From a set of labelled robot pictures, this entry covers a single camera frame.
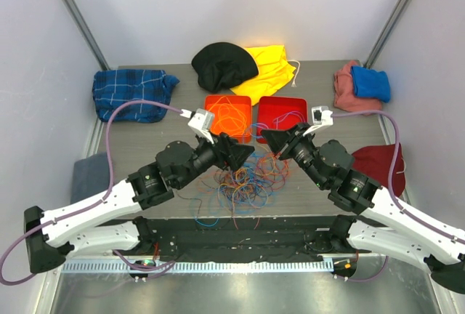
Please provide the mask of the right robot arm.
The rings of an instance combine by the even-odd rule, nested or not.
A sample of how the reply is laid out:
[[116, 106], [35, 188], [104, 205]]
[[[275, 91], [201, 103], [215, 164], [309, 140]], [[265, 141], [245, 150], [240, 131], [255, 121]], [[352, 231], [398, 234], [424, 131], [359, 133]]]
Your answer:
[[464, 293], [464, 230], [421, 212], [356, 171], [353, 156], [337, 140], [316, 146], [307, 123], [288, 130], [266, 129], [262, 136], [281, 161], [294, 160], [320, 190], [328, 191], [335, 206], [385, 227], [361, 221], [338, 227], [328, 234], [334, 251], [352, 247], [378, 252], [428, 272], [450, 291]]

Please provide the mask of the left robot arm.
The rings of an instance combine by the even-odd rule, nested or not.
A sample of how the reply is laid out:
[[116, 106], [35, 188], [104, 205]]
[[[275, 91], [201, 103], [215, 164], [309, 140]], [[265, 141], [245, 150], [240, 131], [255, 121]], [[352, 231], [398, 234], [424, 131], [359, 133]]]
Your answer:
[[140, 213], [163, 204], [197, 177], [215, 166], [237, 170], [254, 152], [226, 134], [212, 141], [198, 139], [191, 148], [173, 141], [159, 152], [155, 161], [113, 186], [77, 203], [47, 210], [32, 206], [24, 212], [28, 263], [32, 274], [45, 273], [72, 257], [109, 250], [149, 254], [157, 235], [142, 217], [117, 225], [108, 221]]

